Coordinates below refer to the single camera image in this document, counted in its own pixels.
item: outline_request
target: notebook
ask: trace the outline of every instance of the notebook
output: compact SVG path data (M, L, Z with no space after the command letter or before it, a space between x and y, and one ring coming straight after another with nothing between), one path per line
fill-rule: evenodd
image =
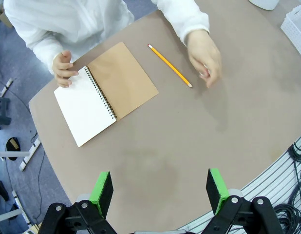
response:
M78 147L158 94L123 42L69 79L54 94Z

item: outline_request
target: pencil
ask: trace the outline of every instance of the pencil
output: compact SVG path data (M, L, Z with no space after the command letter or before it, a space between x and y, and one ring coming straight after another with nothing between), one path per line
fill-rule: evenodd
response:
M163 57L154 47L152 47L150 44L148 44L148 47L154 51L155 54L159 56L159 58L162 59L163 62L165 62L181 79L185 82L190 88L193 86L189 83L189 81L165 58Z

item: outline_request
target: gray table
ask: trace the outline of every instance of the gray table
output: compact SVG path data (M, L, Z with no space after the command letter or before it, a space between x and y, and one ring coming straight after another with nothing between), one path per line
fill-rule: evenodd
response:
M301 57L280 30L298 1L272 12L248 1L197 0L208 12L224 77L210 90L161 12L95 47L77 68L123 41L159 95L78 148L51 81L30 101L46 154L69 199L90 193L111 171L108 221L119 233L176 229L210 210L207 169L242 188L301 135ZM188 88L148 47L190 81Z

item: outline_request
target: spiral binding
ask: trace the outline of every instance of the spiral binding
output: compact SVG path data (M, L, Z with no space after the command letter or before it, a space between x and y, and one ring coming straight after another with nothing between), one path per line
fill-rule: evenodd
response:
M108 113L111 115L112 118L117 118L115 112L113 111L112 106L110 105L110 103L108 102L105 94L103 93L103 91L101 90L100 86L98 85L98 83L96 82L94 76L92 75L90 69L88 66L85 66L85 70L86 73L88 74L93 86L95 87L97 93L100 95L101 100L103 101L103 104L105 105L106 109L108 110Z

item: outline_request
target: white lab coat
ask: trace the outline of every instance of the white lab coat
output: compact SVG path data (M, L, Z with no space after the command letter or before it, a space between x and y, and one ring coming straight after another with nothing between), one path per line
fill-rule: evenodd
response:
M194 0L152 0L184 42L196 29L209 30L208 15ZM68 49L75 61L133 22L123 0L5 0L18 35L52 73L54 57Z

